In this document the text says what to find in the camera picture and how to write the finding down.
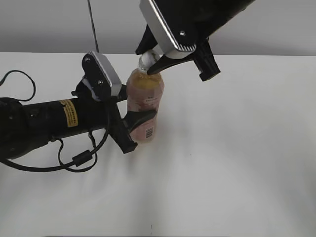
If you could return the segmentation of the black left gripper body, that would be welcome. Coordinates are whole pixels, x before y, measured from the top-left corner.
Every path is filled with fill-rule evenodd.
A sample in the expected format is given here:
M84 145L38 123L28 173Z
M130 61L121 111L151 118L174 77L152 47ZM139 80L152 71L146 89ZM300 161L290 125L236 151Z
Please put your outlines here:
M111 136L124 154L132 152L137 147L126 129L121 118L117 103L117 97L112 97L105 102L95 101L90 91L82 82L72 91L72 95L78 98L78 107L76 108L81 121L85 120L88 131L105 129L105 134L100 143L91 151L96 153L105 144L108 136Z

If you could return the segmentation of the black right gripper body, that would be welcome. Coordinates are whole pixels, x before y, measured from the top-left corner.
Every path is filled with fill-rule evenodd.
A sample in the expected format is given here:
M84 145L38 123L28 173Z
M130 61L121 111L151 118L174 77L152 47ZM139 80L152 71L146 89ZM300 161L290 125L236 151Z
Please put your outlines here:
M200 79L207 81L220 73L212 50L209 36L247 8L245 0L205 0L198 8L195 22L198 30L197 49L193 61L200 71Z

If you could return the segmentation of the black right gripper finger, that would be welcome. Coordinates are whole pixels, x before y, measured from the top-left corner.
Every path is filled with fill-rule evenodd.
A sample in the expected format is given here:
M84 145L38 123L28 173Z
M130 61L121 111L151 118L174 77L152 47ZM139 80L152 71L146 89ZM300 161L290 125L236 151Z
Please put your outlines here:
M188 55L182 59L171 59L167 56L163 55L156 63L154 63L150 68L147 70L148 75L158 74L161 71L168 69L170 67L189 62L193 60L193 56Z
M157 41L149 28L149 25L146 25L144 34L142 36L142 39L135 51L136 55L141 55L148 50L154 49L157 46Z

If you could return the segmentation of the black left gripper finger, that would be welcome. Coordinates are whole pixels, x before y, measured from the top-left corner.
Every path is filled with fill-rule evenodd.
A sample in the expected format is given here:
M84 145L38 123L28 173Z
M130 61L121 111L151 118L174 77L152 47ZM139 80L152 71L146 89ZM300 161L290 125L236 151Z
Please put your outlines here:
M119 94L117 95L117 101L125 101L125 100L127 100L126 85L122 84Z
M128 111L123 118L123 123L128 131L134 131L136 128L153 119L157 114L156 110L148 111Z

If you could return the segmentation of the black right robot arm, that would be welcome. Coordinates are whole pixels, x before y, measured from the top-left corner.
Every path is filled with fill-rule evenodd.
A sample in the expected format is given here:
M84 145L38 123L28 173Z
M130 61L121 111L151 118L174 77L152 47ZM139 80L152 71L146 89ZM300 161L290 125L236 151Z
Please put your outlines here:
M142 0L139 7L147 23L136 54L159 46L163 56L149 69L157 74L167 68L194 61L200 79L220 73L208 39L252 0Z

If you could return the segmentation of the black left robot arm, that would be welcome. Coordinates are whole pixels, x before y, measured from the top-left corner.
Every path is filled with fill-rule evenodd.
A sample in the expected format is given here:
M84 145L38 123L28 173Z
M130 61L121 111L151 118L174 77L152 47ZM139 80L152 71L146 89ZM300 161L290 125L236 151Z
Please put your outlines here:
M16 159L56 139L103 128L109 129L109 135L126 154L137 147L131 132L157 114L155 109L129 111L122 118L117 103L127 99L125 85L117 97L105 102L95 101L82 83L72 95L71 99L29 105L1 98L0 158Z

